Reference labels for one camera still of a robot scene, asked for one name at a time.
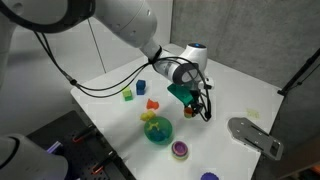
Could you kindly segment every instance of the purple lid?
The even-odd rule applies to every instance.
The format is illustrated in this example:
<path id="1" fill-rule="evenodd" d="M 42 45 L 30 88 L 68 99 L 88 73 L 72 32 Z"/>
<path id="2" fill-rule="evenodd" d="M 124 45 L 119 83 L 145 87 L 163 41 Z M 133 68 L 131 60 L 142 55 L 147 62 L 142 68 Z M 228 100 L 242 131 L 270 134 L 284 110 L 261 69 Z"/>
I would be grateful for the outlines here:
<path id="1" fill-rule="evenodd" d="M 185 156 L 188 153 L 188 147 L 184 142 L 176 141 L 172 144 L 172 152 L 177 156 Z"/>
<path id="2" fill-rule="evenodd" d="M 201 180 L 219 180 L 219 178 L 213 173 L 205 173 L 202 175 Z"/>

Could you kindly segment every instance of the white table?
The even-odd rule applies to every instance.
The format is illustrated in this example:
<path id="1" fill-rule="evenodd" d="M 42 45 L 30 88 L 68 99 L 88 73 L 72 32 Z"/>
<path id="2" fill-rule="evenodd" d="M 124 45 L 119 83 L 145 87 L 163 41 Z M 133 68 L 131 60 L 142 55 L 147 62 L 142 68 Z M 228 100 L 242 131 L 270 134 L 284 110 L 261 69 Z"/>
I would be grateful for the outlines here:
<path id="1" fill-rule="evenodd" d="M 172 44 L 164 48 L 174 54 L 183 51 Z M 84 85 L 110 86 L 145 62 L 145 57 L 139 58 Z M 260 153 L 233 140 L 227 122 L 231 117 L 247 117 L 247 110 L 252 109 L 259 113 L 259 118 L 248 119 L 270 132 L 283 96 L 277 94 L 279 88 L 211 60 L 206 73 L 215 81 L 215 89 L 210 91 L 213 118 L 209 122 L 200 116 L 185 119 L 182 103 L 166 89 L 171 83 L 152 67 L 137 78 L 147 81 L 146 94 L 134 95 L 132 101 L 125 102 L 122 94 L 107 99 L 88 97 L 78 89 L 71 94 L 138 180 L 197 180 L 205 172 L 213 172 L 223 180 L 251 179 Z M 135 83 L 130 86 L 133 94 Z M 170 145 L 155 145 L 145 137 L 144 122 L 139 117 L 146 112 L 148 98 L 160 103 L 156 114 L 171 121 L 174 140 L 188 145 L 190 154 L 186 161 L 174 159 Z"/>

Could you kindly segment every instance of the metal bracket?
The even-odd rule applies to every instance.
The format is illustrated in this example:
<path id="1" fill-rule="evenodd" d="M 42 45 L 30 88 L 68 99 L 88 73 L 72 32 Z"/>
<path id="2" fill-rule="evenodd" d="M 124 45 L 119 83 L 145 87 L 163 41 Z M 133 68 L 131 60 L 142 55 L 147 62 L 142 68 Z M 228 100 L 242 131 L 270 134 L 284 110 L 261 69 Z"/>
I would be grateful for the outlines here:
<path id="1" fill-rule="evenodd" d="M 250 145 L 270 159 L 281 159 L 283 144 L 247 118 L 231 118 L 228 127 L 232 136 L 244 145 Z"/>

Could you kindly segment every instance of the white wall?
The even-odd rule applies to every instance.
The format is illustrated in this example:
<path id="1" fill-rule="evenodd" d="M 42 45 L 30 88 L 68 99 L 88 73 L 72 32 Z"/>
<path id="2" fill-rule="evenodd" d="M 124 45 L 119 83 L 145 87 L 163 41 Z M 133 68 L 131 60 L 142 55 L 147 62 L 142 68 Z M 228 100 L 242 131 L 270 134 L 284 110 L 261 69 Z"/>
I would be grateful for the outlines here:
<path id="1" fill-rule="evenodd" d="M 156 13 L 156 40 L 169 43 L 172 0 L 149 0 Z M 141 57 L 99 22 L 91 19 L 107 71 Z M 79 82 L 104 73 L 87 21 L 49 36 L 59 64 Z M 0 134 L 28 134 L 65 113 L 78 109 L 72 103 L 72 86 L 49 60 L 32 32 L 21 27 L 14 33 L 7 73 L 0 90 Z"/>

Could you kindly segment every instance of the green bowl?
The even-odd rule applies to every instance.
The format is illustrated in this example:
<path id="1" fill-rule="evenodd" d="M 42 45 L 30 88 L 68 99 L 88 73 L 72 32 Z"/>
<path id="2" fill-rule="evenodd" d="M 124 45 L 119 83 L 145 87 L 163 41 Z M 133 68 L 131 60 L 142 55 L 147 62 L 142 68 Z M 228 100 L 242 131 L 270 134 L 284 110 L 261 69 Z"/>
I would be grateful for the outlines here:
<path id="1" fill-rule="evenodd" d="M 156 116 L 145 123 L 144 134 L 155 144 L 170 144 L 173 140 L 172 124 L 168 119 Z"/>

